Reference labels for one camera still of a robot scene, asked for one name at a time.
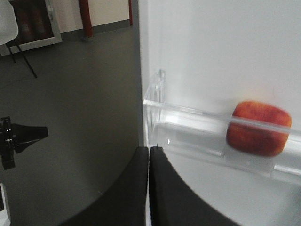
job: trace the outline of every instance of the beige wall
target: beige wall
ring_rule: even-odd
[[[52,0],[60,32],[82,28],[78,0]],[[92,26],[129,19],[128,0],[89,0]]]

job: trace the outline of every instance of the white wall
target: white wall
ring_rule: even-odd
[[[53,0],[60,32],[82,28],[78,0]],[[129,19],[128,0],[89,0],[92,26]]]
[[[138,1],[143,96],[150,78],[162,67],[162,0]]]
[[[160,28],[150,15],[162,5]],[[156,72],[151,58],[161,56],[166,102],[231,115],[238,102],[258,100],[288,111],[292,127],[301,129],[301,1],[163,0],[150,6],[149,32],[162,34],[149,35],[149,69]],[[154,52],[158,46],[161,53]]]

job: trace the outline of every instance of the white chair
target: white chair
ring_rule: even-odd
[[[17,35],[18,35],[18,25],[17,25],[14,9],[12,5],[8,2],[8,0],[0,0],[0,45],[6,44],[14,62],[16,61],[10,46],[11,44],[16,45],[19,52],[23,56],[25,62],[29,66],[32,74],[34,75],[35,78],[37,78],[37,75],[34,72],[32,66],[29,64],[20,46],[15,41]]]

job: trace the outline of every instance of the plastic holder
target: plastic holder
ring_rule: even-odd
[[[165,73],[159,71],[143,100],[144,138],[188,158],[257,173],[301,185],[301,132],[261,121],[218,115],[165,102]],[[289,134],[283,151],[275,157],[257,156],[228,145],[229,123],[268,133]]]

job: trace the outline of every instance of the white panel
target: white panel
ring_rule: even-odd
[[[161,0],[139,1],[143,96],[148,87],[150,77],[162,66],[163,14],[163,2]]]
[[[168,102],[231,113],[239,101],[261,100],[298,124],[300,9],[301,1],[165,0]]]

